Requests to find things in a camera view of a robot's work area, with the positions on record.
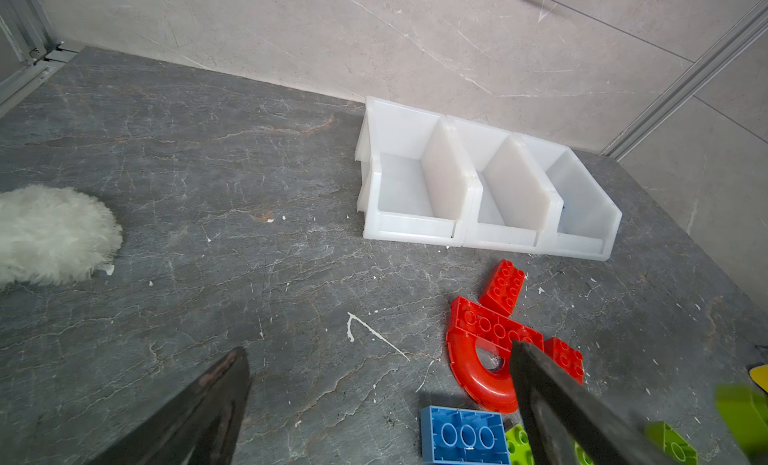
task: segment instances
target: gray marble floor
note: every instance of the gray marble floor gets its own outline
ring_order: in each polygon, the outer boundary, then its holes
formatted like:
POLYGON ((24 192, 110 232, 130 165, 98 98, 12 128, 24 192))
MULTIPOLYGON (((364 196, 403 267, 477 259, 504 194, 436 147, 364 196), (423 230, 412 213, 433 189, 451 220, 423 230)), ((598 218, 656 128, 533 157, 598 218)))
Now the gray marble floor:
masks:
POLYGON ((446 360, 448 304, 500 259, 529 273, 514 318, 578 346, 604 403, 672 423, 705 462, 746 462, 713 393, 768 359, 768 317, 626 172, 580 154, 624 212, 605 263, 367 241, 363 111, 87 48, 0 119, 0 190, 73 186, 125 237, 110 277, 0 291, 8 462, 82 463, 245 345, 235 463, 419 463, 419 409, 473 406, 446 360))

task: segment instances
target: green toy block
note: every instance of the green toy block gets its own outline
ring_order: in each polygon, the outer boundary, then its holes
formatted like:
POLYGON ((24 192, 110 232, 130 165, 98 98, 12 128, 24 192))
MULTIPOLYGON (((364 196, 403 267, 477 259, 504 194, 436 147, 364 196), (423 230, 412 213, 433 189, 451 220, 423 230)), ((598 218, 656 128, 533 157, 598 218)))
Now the green toy block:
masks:
POLYGON ((748 457, 768 451, 768 396, 749 385, 721 385, 715 406, 748 457))
POLYGON ((515 425, 506 432, 507 448, 512 465, 533 465, 533 452, 523 425, 515 425))
POLYGON ((667 422, 652 422, 645 426, 645 436, 678 463, 697 465, 699 454, 683 440, 667 422))
POLYGON ((594 465, 594 462, 589 457, 589 455, 587 455, 584 449, 581 448, 581 445, 574 442, 574 449, 576 450, 576 460, 578 460, 579 465, 594 465))

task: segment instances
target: red toy block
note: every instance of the red toy block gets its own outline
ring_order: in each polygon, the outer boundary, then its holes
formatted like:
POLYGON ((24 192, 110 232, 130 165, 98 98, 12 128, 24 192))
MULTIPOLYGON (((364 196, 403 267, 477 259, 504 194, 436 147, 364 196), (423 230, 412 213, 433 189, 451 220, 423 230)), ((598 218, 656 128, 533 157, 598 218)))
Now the red toy block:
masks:
POLYGON ((491 273, 480 296, 480 304, 506 317, 512 315, 520 290, 525 282, 525 272, 514 267, 511 261, 502 260, 491 273))
POLYGON ((580 351, 574 350, 559 338, 552 337, 544 342, 544 353, 552 358, 554 363, 567 371, 579 384, 584 384, 584 368, 581 366, 584 356, 580 351))
POLYGON ((451 303, 446 343, 456 381, 485 410, 513 413, 518 409, 509 359, 515 340, 544 349, 544 337, 532 328, 493 310, 458 297, 451 303), (480 362, 477 347, 498 355, 502 365, 489 371, 480 362))

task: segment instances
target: white plastic bin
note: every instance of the white plastic bin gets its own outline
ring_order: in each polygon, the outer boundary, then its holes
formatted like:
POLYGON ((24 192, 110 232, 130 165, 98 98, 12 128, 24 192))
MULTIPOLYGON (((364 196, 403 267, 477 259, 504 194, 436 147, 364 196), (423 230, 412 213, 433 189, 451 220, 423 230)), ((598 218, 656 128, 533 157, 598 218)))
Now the white plastic bin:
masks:
POLYGON ((378 98, 366 100, 355 151, 366 239, 461 246, 477 175, 445 116, 378 98))
POLYGON ((621 211, 562 144, 368 97, 355 160, 367 239, 610 257, 621 211))

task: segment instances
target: white fluffy object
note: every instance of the white fluffy object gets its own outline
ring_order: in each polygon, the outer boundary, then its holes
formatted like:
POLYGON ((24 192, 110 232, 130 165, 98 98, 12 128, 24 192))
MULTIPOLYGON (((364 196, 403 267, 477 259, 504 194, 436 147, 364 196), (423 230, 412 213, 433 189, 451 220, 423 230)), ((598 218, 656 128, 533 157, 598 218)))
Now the white fluffy object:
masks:
POLYGON ((121 231, 106 205, 72 188, 34 184, 0 193, 0 288, 88 278, 111 264, 121 231))

